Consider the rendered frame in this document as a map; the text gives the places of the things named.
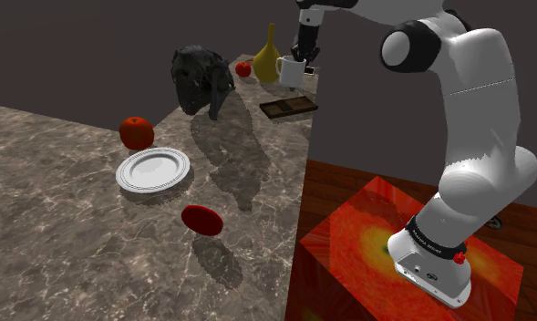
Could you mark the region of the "white mug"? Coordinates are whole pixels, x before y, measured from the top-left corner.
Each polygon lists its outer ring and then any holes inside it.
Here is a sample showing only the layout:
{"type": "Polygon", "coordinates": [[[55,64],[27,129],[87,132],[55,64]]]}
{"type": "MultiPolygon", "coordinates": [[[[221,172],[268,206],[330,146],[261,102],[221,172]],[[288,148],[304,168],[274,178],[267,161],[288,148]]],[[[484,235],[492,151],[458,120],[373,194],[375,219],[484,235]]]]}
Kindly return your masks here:
{"type": "Polygon", "coordinates": [[[299,88],[303,84],[306,60],[296,61],[293,56],[282,56],[276,59],[276,73],[283,87],[299,88]]]}

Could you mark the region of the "yellow long-necked vase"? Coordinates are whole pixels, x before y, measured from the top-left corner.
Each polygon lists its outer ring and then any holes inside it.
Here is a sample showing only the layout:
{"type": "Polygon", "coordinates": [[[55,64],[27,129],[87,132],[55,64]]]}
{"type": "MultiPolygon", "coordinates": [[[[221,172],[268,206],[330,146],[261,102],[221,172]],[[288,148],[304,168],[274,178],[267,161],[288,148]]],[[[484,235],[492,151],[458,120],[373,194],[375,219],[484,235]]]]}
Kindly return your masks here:
{"type": "Polygon", "coordinates": [[[270,23],[266,44],[253,58],[253,72],[259,81],[272,83],[279,78],[276,67],[280,56],[274,45],[274,23],[270,23]]]}

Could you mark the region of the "dark brown flat tray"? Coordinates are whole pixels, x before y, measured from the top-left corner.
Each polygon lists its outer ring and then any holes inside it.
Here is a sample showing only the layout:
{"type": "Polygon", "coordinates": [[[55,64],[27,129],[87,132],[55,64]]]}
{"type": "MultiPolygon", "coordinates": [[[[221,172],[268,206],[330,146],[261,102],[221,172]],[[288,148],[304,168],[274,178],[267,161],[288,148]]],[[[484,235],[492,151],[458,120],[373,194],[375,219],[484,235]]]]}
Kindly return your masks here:
{"type": "Polygon", "coordinates": [[[307,96],[301,96],[261,103],[259,108],[268,119],[276,119],[315,111],[318,109],[318,106],[307,96]]]}

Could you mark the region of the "black bag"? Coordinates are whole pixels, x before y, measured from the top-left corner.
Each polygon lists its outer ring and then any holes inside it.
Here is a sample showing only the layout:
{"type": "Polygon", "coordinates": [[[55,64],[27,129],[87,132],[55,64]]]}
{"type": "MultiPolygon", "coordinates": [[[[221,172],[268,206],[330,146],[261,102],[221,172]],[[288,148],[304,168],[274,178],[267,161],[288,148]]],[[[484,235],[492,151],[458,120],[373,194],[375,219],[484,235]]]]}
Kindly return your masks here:
{"type": "Polygon", "coordinates": [[[223,102],[235,90],[228,60],[206,47],[188,45],[174,52],[171,63],[183,112],[194,116],[209,105],[209,118],[216,120],[223,102]]]}

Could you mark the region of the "large red apple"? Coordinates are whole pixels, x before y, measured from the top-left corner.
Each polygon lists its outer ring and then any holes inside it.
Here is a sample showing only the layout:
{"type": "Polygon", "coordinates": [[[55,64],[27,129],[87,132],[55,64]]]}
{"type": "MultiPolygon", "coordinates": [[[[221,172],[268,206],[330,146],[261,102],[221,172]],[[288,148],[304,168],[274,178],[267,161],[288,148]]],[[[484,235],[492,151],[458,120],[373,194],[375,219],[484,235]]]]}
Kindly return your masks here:
{"type": "Polygon", "coordinates": [[[124,146],[129,150],[144,150],[154,142],[152,125],[140,117],[125,119],[119,126],[119,136],[124,146]]]}

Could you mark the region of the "white plate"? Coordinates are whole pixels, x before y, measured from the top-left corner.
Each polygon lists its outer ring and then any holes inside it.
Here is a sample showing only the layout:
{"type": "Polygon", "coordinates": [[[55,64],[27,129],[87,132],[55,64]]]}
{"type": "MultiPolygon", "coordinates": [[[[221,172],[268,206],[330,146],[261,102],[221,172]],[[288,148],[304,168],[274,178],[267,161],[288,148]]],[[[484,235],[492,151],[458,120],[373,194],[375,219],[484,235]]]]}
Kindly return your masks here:
{"type": "Polygon", "coordinates": [[[116,170],[116,182],[125,191],[147,194],[165,191],[188,174],[188,156],[173,148],[152,148],[126,158],[116,170]]]}

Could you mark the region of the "dark red disc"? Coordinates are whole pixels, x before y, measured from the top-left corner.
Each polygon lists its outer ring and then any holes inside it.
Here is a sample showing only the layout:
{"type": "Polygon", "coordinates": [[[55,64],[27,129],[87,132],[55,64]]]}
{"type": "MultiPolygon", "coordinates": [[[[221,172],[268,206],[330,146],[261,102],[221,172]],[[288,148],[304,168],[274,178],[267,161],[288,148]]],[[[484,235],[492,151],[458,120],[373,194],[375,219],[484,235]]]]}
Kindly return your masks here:
{"type": "Polygon", "coordinates": [[[223,228],[222,218],[215,211],[197,204],[187,205],[181,219],[188,228],[206,236],[217,235],[223,228]]]}

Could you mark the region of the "red orange patterned robot stand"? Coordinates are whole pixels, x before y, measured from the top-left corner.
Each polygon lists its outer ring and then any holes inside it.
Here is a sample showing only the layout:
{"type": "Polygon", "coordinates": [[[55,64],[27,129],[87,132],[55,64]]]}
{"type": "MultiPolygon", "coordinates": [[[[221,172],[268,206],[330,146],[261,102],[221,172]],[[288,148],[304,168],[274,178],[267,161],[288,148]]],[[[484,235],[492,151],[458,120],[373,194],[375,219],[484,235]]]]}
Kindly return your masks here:
{"type": "Polygon", "coordinates": [[[319,223],[296,248],[284,321],[514,321],[523,269],[475,237],[460,308],[396,272],[387,240],[421,207],[376,177],[319,223]]]}

